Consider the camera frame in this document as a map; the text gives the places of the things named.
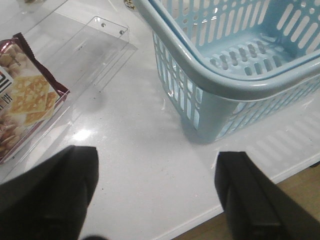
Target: white countertop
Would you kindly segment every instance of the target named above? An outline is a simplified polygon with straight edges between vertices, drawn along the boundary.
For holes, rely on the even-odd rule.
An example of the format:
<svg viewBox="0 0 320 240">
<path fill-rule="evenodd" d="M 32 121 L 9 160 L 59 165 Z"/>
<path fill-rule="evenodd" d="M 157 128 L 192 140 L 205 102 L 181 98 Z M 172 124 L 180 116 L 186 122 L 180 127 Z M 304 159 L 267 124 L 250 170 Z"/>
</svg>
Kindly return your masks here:
<svg viewBox="0 0 320 240">
<path fill-rule="evenodd" d="M 104 1 L 92 1 L 96 8 L 85 2 L 77 1 L 79 10 L 109 19 Z M 99 182 L 80 239 L 170 240 L 221 213 L 214 187 L 219 151 L 246 151 L 276 183 L 320 160 L 319 92 L 220 141 L 198 143 L 162 89 L 151 30 L 122 1 L 113 2 L 130 28 L 119 71 L 89 87 L 9 176 L 67 145 L 96 146 Z"/>
</svg>

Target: light blue plastic basket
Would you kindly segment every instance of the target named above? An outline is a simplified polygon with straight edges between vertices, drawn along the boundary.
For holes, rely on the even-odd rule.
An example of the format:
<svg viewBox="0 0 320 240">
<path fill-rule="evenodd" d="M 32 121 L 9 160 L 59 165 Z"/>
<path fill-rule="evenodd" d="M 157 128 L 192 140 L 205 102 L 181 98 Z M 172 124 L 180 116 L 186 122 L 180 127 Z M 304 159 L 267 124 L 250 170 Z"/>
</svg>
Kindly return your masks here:
<svg viewBox="0 0 320 240">
<path fill-rule="evenodd" d="M 207 141 L 320 87 L 320 0 L 135 0 L 159 77 Z"/>
</svg>

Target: wooden floor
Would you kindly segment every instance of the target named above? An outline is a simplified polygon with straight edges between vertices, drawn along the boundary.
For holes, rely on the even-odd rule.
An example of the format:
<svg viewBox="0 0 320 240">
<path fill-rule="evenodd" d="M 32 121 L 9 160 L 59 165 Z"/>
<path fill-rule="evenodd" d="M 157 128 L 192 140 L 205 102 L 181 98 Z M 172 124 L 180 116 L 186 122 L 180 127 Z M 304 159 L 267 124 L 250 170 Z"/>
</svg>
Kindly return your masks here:
<svg viewBox="0 0 320 240">
<path fill-rule="evenodd" d="M 320 221 L 320 165 L 309 167 L 280 182 L 278 186 Z M 174 240 L 232 240 L 232 236 L 222 213 Z"/>
</svg>

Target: cracker package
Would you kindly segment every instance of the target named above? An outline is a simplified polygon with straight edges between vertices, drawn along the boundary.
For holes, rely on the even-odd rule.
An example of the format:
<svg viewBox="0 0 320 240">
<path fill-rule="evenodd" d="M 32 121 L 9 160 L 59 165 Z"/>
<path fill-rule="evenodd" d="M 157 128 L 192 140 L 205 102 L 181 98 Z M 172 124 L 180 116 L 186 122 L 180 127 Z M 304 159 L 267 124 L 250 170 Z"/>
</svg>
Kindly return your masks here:
<svg viewBox="0 0 320 240">
<path fill-rule="evenodd" d="M 31 139 L 68 93 L 36 60 L 21 33 L 0 41 L 0 162 Z"/>
</svg>

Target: clear acrylic box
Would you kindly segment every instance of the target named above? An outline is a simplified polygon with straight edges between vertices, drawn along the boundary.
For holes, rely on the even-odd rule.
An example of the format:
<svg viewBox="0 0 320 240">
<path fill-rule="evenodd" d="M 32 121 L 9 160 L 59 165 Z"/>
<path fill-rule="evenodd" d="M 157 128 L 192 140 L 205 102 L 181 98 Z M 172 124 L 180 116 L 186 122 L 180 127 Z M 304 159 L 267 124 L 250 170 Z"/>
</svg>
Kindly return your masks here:
<svg viewBox="0 0 320 240">
<path fill-rule="evenodd" d="M 18 26 L 19 31 L 14 32 L 11 29 L 3 39 L 8 39 L 17 32 L 24 33 L 35 58 L 49 69 L 55 79 L 66 86 L 70 93 L 65 96 L 65 102 L 52 118 L 43 121 L 41 127 L 32 133 L 26 144 L 22 144 L 14 151 L 12 157 L 0 165 L 0 182 L 31 153 L 66 112 L 71 111 L 75 115 L 81 113 L 81 109 L 73 109 L 74 102 L 93 82 L 99 83 L 127 51 L 128 27 L 94 15 L 87 23 L 83 23 L 76 20 L 76 16 L 71 18 L 61 14 L 68 8 L 68 6 L 62 8 L 62 4 L 67 1 L 55 1 L 45 1 L 35 12 L 13 12 L 13 17 L 8 17 L 10 21 L 12 19 L 18 19 L 19 22 L 22 19 L 33 19 L 33 21 L 26 21 L 20 28 Z M 45 14 L 48 13 L 46 9 L 41 14 L 37 13 L 45 6 L 51 6 L 49 9 L 54 11 Z M 7 24 L 3 22 L 0 25 L 2 29 L 6 29 L 6 26 Z"/>
</svg>

